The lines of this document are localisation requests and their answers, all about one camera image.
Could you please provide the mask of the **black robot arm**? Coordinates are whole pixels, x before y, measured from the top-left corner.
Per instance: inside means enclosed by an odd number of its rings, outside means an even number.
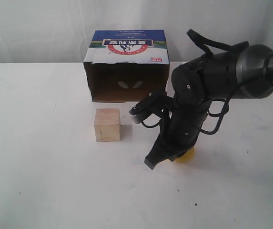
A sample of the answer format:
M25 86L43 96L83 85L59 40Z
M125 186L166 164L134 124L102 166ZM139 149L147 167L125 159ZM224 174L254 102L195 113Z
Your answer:
M202 56L172 72L174 95L164 106L160 133L145 157L155 168L182 157L199 134L214 135L231 99L262 99L273 93L273 50L252 45L232 53Z

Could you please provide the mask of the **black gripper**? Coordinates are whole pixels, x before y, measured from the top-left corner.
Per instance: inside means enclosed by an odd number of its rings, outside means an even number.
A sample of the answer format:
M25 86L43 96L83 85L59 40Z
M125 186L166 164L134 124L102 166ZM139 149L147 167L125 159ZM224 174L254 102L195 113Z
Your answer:
M158 135L144 159L145 165L151 170L165 160L173 162L195 145L211 105L201 76L187 64L181 64L173 70L171 83L174 97L169 127L163 137Z

